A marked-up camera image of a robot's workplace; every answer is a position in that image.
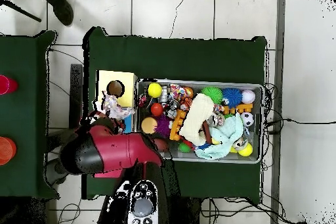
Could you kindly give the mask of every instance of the shoe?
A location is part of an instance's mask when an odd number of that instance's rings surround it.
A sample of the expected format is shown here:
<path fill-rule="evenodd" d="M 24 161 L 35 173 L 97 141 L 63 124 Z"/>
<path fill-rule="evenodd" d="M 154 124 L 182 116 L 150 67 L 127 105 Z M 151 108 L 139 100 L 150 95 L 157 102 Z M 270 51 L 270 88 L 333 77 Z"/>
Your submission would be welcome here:
<path fill-rule="evenodd" d="M 54 13 L 59 21 L 65 26 L 71 25 L 74 20 L 74 11 L 67 1 L 62 7 L 54 7 Z"/>

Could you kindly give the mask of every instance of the yellow toy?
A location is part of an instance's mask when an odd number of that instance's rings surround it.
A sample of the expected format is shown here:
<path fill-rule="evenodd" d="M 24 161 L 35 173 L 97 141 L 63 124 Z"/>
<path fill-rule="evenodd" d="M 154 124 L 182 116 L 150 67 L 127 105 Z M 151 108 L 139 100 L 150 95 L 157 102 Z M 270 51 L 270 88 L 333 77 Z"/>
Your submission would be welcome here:
<path fill-rule="evenodd" d="M 213 144 L 214 145 L 219 145 L 221 142 L 217 141 L 217 140 L 214 140 L 214 138 L 211 138 L 211 140 L 213 141 Z"/>
<path fill-rule="evenodd" d="M 183 124 L 183 119 L 186 117 L 186 112 L 178 109 L 177 110 L 177 116 L 175 117 L 175 120 L 173 122 L 173 125 L 171 126 L 171 134 L 169 136 L 170 140 L 180 140 L 180 135 L 177 133 L 180 131 L 180 127 Z"/>
<path fill-rule="evenodd" d="M 151 97 L 157 98 L 160 97 L 162 93 L 162 87 L 160 84 L 158 83 L 151 83 L 148 87 L 148 94 Z"/>
<path fill-rule="evenodd" d="M 253 152 L 253 147 L 250 143 L 246 144 L 246 147 L 243 150 L 239 150 L 238 154 L 241 156 L 249 156 Z"/>
<path fill-rule="evenodd" d="M 230 152 L 233 152 L 234 154 L 236 154 L 238 151 L 234 147 L 231 147 Z"/>
<path fill-rule="evenodd" d="M 227 105 L 223 106 L 223 105 L 216 105 L 215 104 L 214 111 L 220 111 L 220 112 L 223 112 L 224 115 L 227 115 L 229 113 L 235 114 L 236 110 L 237 110 L 237 112 L 239 114 L 241 114 L 241 113 L 244 113 L 244 112 L 251 113 L 252 108 L 253 108 L 252 103 L 250 103 L 250 104 L 239 104 L 239 105 L 237 105 L 237 107 L 231 108 L 231 109 L 229 109 L 229 107 Z"/>

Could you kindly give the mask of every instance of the green tablecloth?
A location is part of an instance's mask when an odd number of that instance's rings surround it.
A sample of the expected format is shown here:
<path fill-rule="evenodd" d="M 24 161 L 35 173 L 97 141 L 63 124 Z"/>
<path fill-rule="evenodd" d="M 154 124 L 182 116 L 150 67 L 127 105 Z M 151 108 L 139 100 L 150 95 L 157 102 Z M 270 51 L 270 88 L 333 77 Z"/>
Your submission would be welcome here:
<path fill-rule="evenodd" d="M 0 74 L 15 79 L 15 93 L 0 96 L 0 136 L 11 138 L 16 156 L 0 166 L 0 196 L 54 198 L 44 180 L 47 146 L 47 47 L 55 33 L 0 36 Z"/>
<path fill-rule="evenodd" d="M 108 37 L 101 28 L 92 28 L 83 44 L 89 102 L 95 99 L 97 70 L 133 72 L 138 78 L 264 83 L 264 37 L 253 41 Z M 183 196 L 245 196 L 259 201 L 260 164 L 176 161 L 175 169 Z M 111 194 L 114 187 L 113 179 L 90 175 L 85 182 L 88 197 Z"/>

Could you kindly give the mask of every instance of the green spiky ball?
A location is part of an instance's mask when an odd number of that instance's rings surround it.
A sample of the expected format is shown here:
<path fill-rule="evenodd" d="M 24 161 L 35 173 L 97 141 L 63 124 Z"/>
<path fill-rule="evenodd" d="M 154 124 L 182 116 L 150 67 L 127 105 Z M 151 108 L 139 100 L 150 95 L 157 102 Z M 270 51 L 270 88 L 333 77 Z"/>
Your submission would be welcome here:
<path fill-rule="evenodd" d="M 190 152 L 191 151 L 191 148 L 183 142 L 179 144 L 178 149 L 180 150 L 180 152 Z"/>
<path fill-rule="evenodd" d="M 201 93 L 210 97 L 215 104 L 221 104 L 223 99 L 222 90 L 216 87 L 205 87 L 201 90 Z"/>

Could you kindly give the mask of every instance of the light blue cloth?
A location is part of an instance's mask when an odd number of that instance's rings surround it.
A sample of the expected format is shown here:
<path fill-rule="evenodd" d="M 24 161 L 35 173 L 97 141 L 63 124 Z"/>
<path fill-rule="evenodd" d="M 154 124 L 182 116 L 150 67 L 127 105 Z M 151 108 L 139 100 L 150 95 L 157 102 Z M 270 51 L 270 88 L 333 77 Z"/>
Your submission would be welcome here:
<path fill-rule="evenodd" d="M 225 119 L 223 125 L 209 127 L 211 137 L 221 142 L 219 145 L 212 145 L 204 150 L 195 150 L 196 156 L 207 160 L 224 158 L 231 149 L 232 144 L 243 135 L 243 122 L 240 114 L 236 112 L 234 117 Z"/>

